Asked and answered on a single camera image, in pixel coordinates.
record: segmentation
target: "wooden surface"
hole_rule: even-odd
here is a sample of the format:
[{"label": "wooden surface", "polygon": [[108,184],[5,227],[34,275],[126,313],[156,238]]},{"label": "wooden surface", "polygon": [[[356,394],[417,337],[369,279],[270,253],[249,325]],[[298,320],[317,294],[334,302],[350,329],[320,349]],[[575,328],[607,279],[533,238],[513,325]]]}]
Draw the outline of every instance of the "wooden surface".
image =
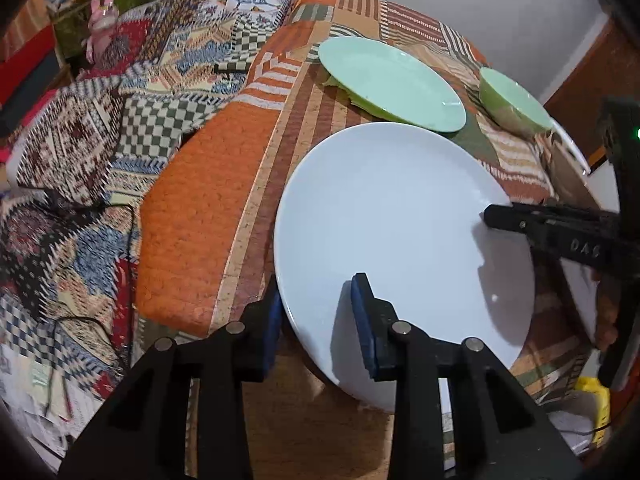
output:
[{"label": "wooden surface", "polygon": [[602,99],[607,95],[640,100],[640,49],[613,20],[545,108],[584,153],[590,164],[600,158],[602,140],[595,133]]}]

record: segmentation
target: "stuffed rabbit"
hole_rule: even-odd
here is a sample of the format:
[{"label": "stuffed rabbit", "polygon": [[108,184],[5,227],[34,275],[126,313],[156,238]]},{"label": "stuffed rabbit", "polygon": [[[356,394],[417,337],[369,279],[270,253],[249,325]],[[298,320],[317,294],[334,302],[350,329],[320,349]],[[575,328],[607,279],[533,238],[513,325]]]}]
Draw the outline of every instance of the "stuffed rabbit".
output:
[{"label": "stuffed rabbit", "polygon": [[113,5],[113,0],[104,0],[103,5],[100,4],[100,0],[91,0],[91,36],[86,42],[86,58],[89,63],[97,63],[111,43],[119,15],[118,7]]}]

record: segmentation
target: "striped cloth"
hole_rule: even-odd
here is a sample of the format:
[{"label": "striped cloth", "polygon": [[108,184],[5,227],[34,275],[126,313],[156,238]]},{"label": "striped cloth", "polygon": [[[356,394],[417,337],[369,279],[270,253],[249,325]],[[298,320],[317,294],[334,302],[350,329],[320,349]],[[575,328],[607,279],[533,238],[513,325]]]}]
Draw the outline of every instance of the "striped cloth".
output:
[{"label": "striped cloth", "polygon": [[[246,89],[178,152],[143,203],[137,304],[144,316],[206,336],[260,298],[273,273],[273,224],[291,172],[321,140],[377,120],[344,91],[324,86],[317,46],[339,34],[386,41],[432,66],[490,147],[468,151],[511,199],[552,195],[531,146],[501,130],[479,104],[478,69],[486,61],[462,35],[381,0],[298,0],[255,59]],[[562,395],[588,352],[545,269],[536,262],[535,313],[512,368],[536,398]]]}]

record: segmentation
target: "bowl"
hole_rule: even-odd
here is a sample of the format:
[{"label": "bowl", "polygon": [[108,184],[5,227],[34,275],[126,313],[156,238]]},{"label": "bowl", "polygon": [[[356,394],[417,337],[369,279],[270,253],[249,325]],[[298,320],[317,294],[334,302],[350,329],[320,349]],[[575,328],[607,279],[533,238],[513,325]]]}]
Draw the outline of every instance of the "bowl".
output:
[{"label": "bowl", "polygon": [[493,68],[480,69],[480,101],[495,122],[526,140],[552,128],[551,117],[538,100]]}]

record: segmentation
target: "patterned pillow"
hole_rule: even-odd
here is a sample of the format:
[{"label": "patterned pillow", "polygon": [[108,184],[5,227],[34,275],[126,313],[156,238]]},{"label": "patterned pillow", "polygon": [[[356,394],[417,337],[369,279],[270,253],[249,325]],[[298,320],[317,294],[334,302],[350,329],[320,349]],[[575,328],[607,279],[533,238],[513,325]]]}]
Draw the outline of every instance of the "patterned pillow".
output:
[{"label": "patterned pillow", "polygon": [[82,206],[97,202],[120,139],[123,104],[117,91],[93,98],[59,93],[23,133],[17,185]]}]

